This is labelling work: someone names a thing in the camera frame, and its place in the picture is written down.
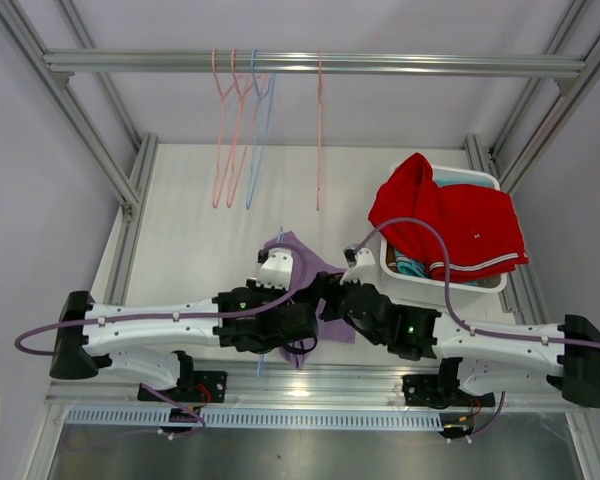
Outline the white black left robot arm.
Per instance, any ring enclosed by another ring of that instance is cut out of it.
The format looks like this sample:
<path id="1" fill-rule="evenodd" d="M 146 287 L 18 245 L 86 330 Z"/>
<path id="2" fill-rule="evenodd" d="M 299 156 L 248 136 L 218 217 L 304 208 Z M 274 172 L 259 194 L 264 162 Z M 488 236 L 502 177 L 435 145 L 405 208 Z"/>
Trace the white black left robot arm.
<path id="1" fill-rule="evenodd" d="M 226 373 L 197 370 L 184 345 L 300 355 L 314 349 L 318 337 L 309 304 L 253 283 L 157 310 L 97 304 L 77 291 L 69 295 L 60 324 L 51 378 L 85 380 L 105 371 L 137 382 L 137 398 L 144 402 L 223 402 Z"/>

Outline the blue hanger of lilac trousers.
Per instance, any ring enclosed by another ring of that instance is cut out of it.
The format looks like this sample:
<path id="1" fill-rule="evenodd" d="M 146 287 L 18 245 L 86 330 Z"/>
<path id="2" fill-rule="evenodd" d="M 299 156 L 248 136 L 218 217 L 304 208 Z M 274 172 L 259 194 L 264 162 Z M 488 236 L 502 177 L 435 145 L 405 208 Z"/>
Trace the blue hanger of lilac trousers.
<path id="1" fill-rule="evenodd" d="M 280 226 L 279 230 L 278 230 L 278 234 L 276 236 L 275 243 L 281 242 L 283 240 L 283 238 L 284 238 L 284 227 Z M 262 372 L 263 372 L 264 363 L 265 363 L 265 357 L 266 357 L 266 354 L 259 355 L 258 363 L 257 363 L 257 367 L 256 367 L 256 378 L 262 377 Z"/>

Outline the aluminium hanging rail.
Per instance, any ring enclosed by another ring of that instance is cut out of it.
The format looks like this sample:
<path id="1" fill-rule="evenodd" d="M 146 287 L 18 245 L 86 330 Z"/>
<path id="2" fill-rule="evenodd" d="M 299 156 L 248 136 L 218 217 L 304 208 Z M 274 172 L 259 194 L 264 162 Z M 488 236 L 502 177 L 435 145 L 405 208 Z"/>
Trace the aluminium hanging rail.
<path id="1" fill-rule="evenodd" d="M 565 55 L 451 55 L 267 50 L 59 49 L 43 55 L 53 72 L 272 73 L 575 79 L 585 60 Z"/>

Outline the aluminium right frame post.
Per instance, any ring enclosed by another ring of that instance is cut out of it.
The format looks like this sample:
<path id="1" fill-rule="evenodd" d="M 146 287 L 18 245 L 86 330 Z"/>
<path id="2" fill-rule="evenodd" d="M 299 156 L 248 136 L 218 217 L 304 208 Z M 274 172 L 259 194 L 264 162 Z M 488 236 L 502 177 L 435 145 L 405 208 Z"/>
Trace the aluminium right frame post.
<path id="1" fill-rule="evenodd" d="M 492 142 L 477 133 L 464 139 L 468 166 L 496 177 L 511 195 L 600 80 L 600 1 L 568 2 L 542 52 L 574 55 L 584 67 L 574 79 L 527 81 Z"/>

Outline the brown trousers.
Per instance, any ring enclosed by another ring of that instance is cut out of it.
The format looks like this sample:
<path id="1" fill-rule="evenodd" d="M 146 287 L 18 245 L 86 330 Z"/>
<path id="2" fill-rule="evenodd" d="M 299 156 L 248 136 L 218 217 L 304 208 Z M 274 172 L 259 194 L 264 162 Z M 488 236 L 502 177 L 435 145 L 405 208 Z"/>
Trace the brown trousers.
<path id="1" fill-rule="evenodd" d="M 390 271 L 399 273 L 396 250 L 391 245 L 386 248 L 386 265 Z"/>

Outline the lilac trousers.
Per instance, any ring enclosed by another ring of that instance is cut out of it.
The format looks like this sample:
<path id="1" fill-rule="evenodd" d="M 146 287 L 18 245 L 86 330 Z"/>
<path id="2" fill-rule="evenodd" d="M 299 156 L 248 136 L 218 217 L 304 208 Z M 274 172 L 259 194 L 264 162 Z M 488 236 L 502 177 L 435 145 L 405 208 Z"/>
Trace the lilac trousers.
<path id="1" fill-rule="evenodd" d="M 310 285 L 314 277 L 319 272 L 327 273 L 343 273 L 342 268 L 333 266 L 326 263 L 321 257 L 319 257 L 313 250 L 307 247 L 292 231 L 283 231 L 279 229 L 278 235 L 265 243 L 266 246 L 274 245 L 276 243 L 289 243 L 293 244 L 296 248 L 303 252 L 305 274 L 301 274 L 301 267 L 296 259 L 293 259 L 293 269 L 290 285 L 294 286 L 299 281 L 302 281 L 301 288 L 306 288 Z M 322 315 L 316 314 L 318 324 L 318 335 L 319 341 L 332 341 L 344 344 L 354 344 L 356 334 L 354 330 L 348 326 L 343 320 L 337 319 L 333 321 L 325 322 L 322 319 Z M 305 360 L 309 357 L 309 353 L 302 355 L 288 353 L 282 347 L 278 349 L 278 353 L 282 359 L 289 363 L 293 368 L 300 369 Z"/>

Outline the red trousers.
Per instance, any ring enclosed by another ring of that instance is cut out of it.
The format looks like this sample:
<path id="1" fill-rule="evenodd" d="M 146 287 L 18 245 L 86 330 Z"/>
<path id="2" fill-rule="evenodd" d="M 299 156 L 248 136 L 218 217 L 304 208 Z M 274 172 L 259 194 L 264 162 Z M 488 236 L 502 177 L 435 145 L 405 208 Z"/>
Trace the red trousers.
<path id="1" fill-rule="evenodd" d="M 440 186 L 432 165 L 420 153 L 404 160 L 379 188 L 368 215 L 399 253 L 425 267 L 435 280 L 444 278 L 444 254 L 428 229 L 409 222 L 421 220 L 444 240 L 451 280 L 468 283 L 513 271 L 529 262 L 511 197 L 499 190 L 468 183 Z"/>

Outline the blue hanger of teal trousers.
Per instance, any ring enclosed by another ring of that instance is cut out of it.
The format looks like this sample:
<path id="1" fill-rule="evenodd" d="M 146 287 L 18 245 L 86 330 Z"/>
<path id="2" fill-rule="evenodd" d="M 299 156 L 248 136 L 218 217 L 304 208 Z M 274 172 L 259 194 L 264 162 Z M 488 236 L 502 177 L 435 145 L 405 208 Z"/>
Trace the blue hanger of teal trousers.
<path id="1" fill-rule="evenodd" d="M 254 82 L 257 103 L 255 111 L 255 128 L 251 144 L 251 163 L 245 197 L 246 210 L 250 210 L 252 207 L 267 148 L 276 86 L 275 74 L 265 74 L 256 69 L 258 53 L 259 50 L 254 49 L 250 57 L 250 73 Z"/>

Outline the pink hanger of brown trousers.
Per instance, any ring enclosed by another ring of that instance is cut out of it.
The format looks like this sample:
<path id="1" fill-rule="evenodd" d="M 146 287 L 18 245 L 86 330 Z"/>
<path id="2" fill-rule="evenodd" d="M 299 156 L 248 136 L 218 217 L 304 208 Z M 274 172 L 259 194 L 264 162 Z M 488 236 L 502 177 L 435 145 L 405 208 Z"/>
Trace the pink hanger of brown trousers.
<path id="1" fill-rule="evenodd" d="M 230 54 L 230 68 L 231 75 L 237 77 L 237 91 L 234 92 L 237 98 L 237 111 L 234 121 L 234 129 L 231 137 L 231 143 L 229 146 L 227 157 L 229 158 L 229 171 L 227 176 L 226 185 L 224 191 L 226 192 L 225 205 L 227 208 L 231 208 L 234 204 L 237 189 L 240 184 L 242 171 L 244 168 L 244 162 L 246 159 L 247 150 L 250 148 L 252 136 L 255 128 L 255 110 L 252 114 L 252 118 L 248 125 L 247 137 L 244 141 L 243 150 L 241 156 L 238 156 L 239 142 L 242 136 L 242 125 L 243 116 L 246 109 L 247 99 L 251 91 L 255 92 L 254 82 L 251 77 L 250 71 L 247 75 L 239 74 L 237 72 L 237 57 L 238 53 L 236 49 L 233 49 Z"/>

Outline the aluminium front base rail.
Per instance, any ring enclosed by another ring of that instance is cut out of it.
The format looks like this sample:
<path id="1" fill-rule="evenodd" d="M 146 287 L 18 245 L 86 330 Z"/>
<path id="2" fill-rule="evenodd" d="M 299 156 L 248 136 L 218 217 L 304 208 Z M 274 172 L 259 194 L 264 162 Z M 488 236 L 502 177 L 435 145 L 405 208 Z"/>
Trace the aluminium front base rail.
<path id="1" fill-rule="evenodd" d="M 389 410 L 403 407 L 402 377 L 434 374 L 425 362 L 338 365 L 308 363 L 301 370 L 267 361 L 261 372 L 257 359 L 196 359 L 200 370 L 228 374 L 224 408 Z M 52 380 L 43 397 L 48 405 L 131 405 L 137 402 L 135 382 L 102 373 L 94 379 Z"/>

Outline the white plastic basket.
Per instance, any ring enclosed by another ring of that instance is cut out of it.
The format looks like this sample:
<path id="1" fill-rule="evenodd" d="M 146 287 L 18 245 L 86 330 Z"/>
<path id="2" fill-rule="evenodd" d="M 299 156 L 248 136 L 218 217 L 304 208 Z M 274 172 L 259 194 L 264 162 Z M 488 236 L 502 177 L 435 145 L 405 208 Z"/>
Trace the white plastic basket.
<path id="1" fill-rule="evenodd" d="M 392 297 L 396 297 L 402 300 L 420 302 L 429 305 L 439 305 L 444 307 L 445 303 L 445 286 L 442 289 L 434 288 L 433 290 L 424 289 L 422 286 L 418 286 L 417 284 L 410 281 L 395 281 L 389 278 L 382 270 L 381 264 L 383 257 L 381 255 L 381 244 L 380 244 L 380 286 L 383 291 Z M 450 293 L 452 305 L 454 308 L 465 308 L 468 307 L 478 301 L 481 301 L 483 298 L 486 298 L 488 295 L 494 294 L 498 295 L 502 293 L 487 293 L 486 295 L 479 296 L 468 296 L 463 294 L 462 292 L 458 292 L 456 290 L 451 289 L 450 284 Z"/>

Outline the pink hanger of red trousers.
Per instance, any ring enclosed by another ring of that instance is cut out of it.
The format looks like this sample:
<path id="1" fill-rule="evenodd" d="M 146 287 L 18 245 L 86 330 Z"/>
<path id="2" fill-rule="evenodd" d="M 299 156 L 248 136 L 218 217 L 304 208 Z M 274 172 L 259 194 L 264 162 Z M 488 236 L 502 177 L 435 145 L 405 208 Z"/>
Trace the pink hanger of red trousers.
<path id="1" fill-rule="evenodd" d="M 324 81 L 323 81 L 323 52 L 318 51 L 318 84 L 317 84 L 317 100 L 318 100 L 318 120 L 317 120 L 317 170 L 316 170 L 316 211 L 321 209 L 321 198 L 322 198 L 322 177 L 323 177 L 323 92 L 324 92 Z"/>

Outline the aluminium left frame post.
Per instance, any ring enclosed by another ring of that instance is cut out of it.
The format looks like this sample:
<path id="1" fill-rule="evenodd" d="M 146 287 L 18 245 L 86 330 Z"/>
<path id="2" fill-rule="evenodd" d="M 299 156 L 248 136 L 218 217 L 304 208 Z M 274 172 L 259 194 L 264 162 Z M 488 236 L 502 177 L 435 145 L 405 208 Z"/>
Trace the aluminium left frame post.
<path id="1" fill-rule="evenodd" d="M 69 86 L 70 76 L 53 72 L 45 62 L 47 48 L 17 1 L 0 1 L 0 28 L 104 174 L 123 212 L 131 218 L 137 216 L 147 196 L 159 144 L 158 136 L 153 132 L 144 136 L 138 134 L 111 79 L 104 74 L 97 74 L 96 82 L 106 99 L 113 103 L 114 113 L 121 120 L 136 153 L 134 171 L 127 175 L 113 158 L 89 114 Z"/>

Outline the pink hanger of yellow trousers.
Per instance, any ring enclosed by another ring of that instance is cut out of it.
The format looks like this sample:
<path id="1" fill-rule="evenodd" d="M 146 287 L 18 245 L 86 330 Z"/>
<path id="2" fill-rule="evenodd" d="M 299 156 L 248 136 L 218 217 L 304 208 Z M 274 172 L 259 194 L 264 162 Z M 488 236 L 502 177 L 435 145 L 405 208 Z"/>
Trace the pink hanger of yellow trousers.
<path id="1" fill-rule="evenodd" d="M 220 200 L 224 187 L 226 185 L 228 171 L 229 171 L 229 158 L 223 155 L 224 151 L 224 134 L 226 126 L 226 114 L 227 114 L 227 99 L 237 91 L 237 77 L 232 76 L 231 83 L 224 87 L 220 81 L 218 71 L 218 50 L 213 49 L 211 54 L 211 67 L 212 75 L 214 78 L 216 91 L 220 101 L 219 107 L 219 121 L 218 121 L 218 132 L 216 137 L 216 157 L 215 157 L 215 174 L 212 186 L 212 197 L 211 205 L 214 209 L 217 209 L 220 205 Z"/>

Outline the teal trousers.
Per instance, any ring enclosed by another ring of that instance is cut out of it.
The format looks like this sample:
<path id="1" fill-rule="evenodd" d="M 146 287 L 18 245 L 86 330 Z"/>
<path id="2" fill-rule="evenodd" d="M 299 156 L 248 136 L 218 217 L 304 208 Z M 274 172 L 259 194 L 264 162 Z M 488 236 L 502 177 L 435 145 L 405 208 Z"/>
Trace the teal trousers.
<path id="1" fill-rule="evenodd" d="M 439 187 L 447 187 L 447 186 L 455 186 L 455 185 L 473 185 L 476 187 L 492 189 L 495 191 L 500 190 L 500 185 L 498 181 L 491 176 L 490 174 L 471 171 L 466 169 L 459 168 L 451 168 L 444 166 L 436 166 L 433 165 L 432 169 L 432 180 Z M 424 289 L 433 290 L 434 288 L 442 289 L 444 287 L 444 279 L 440 281 L 432 279 L 430 276 L 425 276 L 425 269 L 422 268 L 422 276 L 417 275 L 415 272 L 408 274 L 404 274 L 399 268 L 399 273 L 392 272 L 388 269 L 386 265 L 386 248 L 387 245 L 392 244 L 389 243 L 385 238 L 381 239 L 381 255 L 383 257 L 382 260 L 382 270 L 383 272 L 392 280 L 395 281 L 410 281 L 418 286 L 422 286 Z M 411 262 L 411 259 L 408 256 L 398 254 L 397 255 L 397 267 L 398 264 L 407 265 Z M 506 277 L 504 274 L 497 274 L 486 276 L 482 274 L 480 278 L 477 280 L 471 280 L 467 282 L 452 282 L 451 289 L 456 290 L 458 292 L 462 292 L 468 296 L 479 296 L 486 295 L 487 293 L 499 293 L 504 289 L 506 285 Z"/>

